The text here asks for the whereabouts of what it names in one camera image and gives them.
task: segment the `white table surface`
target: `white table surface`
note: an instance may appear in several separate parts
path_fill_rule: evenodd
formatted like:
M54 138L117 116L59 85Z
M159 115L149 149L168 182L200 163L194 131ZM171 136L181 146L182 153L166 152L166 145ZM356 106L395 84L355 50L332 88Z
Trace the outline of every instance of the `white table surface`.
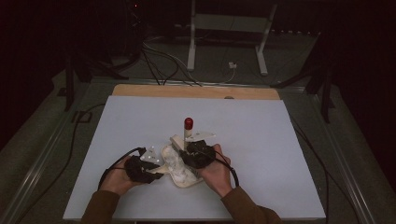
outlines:
M281 100L225 100L109 96L64 219L79 220L103 171L136 147L162 147L183 122L217 136L232 160L240 186L253 201L284 219L324 218L312 176ZM120 199L115 219L222 220L230 215L205 182L178 188L170 175L131 189Z

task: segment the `metal rail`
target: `metal rail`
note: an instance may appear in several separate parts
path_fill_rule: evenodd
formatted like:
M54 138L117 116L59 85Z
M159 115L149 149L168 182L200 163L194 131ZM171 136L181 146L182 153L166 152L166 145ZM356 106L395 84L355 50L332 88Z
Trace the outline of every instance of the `metal rail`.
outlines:
M32 191L35 188L38 180L40 179L43 171L46 168L46 164L49 161L52 152L54 151L59 137L64 129L65 124L72 118L73 114L84 96L86 90L88 89L88 84L79 84L78 94L76 95L75 102L71 105L68 112L64 112L55 127L54 132L49 137L46 145L41 150L40 154L36 158L33 165L30 167L25 178L21 182L20 187L13 196L11 202L7 206L6 211L0 218L0 223L2 224L12 224L15 223L21 214L21 210L25 207Z
M315 109L315 112L318 114L318 117L321 118L320 113L320 101L317 95L312 95L310 98L311 104ZM355 205L355 210L358 214L361 224L375 224L375 219L373 213L370 211L367 202L364 200L363 194L361 193L361 188L359 183L356 181L355 177L352 174L352 171L349 168L347 160L344 156L343 150L339 146L332 129L325 123L323 119L318 119L318 123L321 128L327 135L330 143L332 145L333 153L335 160L337 162L338 168L340 170L341 176L346 183L346 188L349 192L349 196L352 202Z

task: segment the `sleeve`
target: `sleeve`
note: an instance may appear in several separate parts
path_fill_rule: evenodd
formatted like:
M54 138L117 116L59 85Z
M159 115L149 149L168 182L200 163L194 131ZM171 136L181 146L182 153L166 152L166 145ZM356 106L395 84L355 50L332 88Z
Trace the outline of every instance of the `sleeve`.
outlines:
M221 201L230 212L235 223L282 223L275 211L255 204L241 187L233 189Z
M98 190L88 203L85 213L82 216L82 224L102 224L111 223L111 218L116 211L120 195L106 191Z

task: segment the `red object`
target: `red object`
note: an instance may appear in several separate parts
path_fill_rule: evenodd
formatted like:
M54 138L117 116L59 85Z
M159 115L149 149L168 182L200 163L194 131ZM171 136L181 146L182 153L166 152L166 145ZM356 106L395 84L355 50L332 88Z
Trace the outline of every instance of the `red object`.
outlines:
M191 130L193 124L194 124L194 121L191 118L186 118L184 120L184 129Z

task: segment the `metal stand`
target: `metal stand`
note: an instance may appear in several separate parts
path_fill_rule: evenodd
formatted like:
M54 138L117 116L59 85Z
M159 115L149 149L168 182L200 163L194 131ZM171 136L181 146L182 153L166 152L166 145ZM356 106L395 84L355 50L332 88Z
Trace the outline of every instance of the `metal stand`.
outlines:
M264 76L268 75L267 66L265 65L264 56L262 54L268 34L271 30L272 21L275 16L277 5L271 8L268 18L253 17L233 17L222 15L197 14L195 12L195 0L191 0L191 37L189 59L187 61L187 69L194 70L195 66L195 30L223 30L223 31L243 31L262 33L262 42L256 46L257 61L260 67L260 73Z

